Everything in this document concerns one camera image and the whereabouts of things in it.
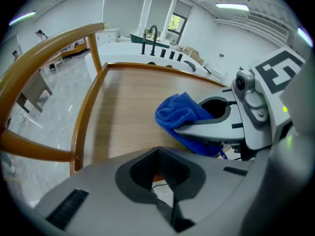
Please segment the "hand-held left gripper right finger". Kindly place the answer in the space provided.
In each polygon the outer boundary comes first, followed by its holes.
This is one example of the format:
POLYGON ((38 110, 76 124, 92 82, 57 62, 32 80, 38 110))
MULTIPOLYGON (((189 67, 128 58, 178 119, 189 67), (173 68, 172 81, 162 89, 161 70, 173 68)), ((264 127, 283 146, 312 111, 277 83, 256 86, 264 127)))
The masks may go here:
POLYGON ((173 191, 173 206, 158 201, 159 233, 240 233, 249 208, 245 185, 252 161, 217 159, 157 148, 160 173, 173 191))

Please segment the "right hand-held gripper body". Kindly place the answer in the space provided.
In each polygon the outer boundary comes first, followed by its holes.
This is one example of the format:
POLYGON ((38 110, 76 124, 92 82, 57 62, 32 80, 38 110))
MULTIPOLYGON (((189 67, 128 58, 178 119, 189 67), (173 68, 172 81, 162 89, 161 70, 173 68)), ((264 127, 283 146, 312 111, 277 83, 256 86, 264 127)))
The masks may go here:
POLYGON ((246 114, 243 127, 250 150, 270 147, 286 136, 291 118, 280 95, 304 63, 294 51, 281 48, 243 70, 242 105, 246 114))

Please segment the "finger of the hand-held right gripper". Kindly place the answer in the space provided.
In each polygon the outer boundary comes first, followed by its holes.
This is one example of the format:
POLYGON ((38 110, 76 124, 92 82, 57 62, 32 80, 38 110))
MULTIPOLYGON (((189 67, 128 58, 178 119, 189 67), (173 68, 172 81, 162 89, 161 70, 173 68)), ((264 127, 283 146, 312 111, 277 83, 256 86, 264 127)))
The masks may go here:
POLYGON ((244 128, 237 106, 227 107, 226 113, 217 119, 195 121, 175 129, 183 138, 204 144, 239 144, 245 140, 244 128))
POLYGON ((196 98, 196 102, 202 107, 223 107, 237 104, 231 88, 221 88, 204 93, 196 98))

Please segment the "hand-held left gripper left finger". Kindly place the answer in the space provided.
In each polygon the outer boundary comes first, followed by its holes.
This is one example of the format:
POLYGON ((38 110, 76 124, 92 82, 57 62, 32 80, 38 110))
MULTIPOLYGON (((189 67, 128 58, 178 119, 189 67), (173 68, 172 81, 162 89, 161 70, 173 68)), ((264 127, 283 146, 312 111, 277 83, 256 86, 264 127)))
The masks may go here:
POLYGON ((173 236, 152 184, 163 166, 182 177, 186 156, 154 147, 90 164, 46 193, 35 211, 64 236, 173 236))

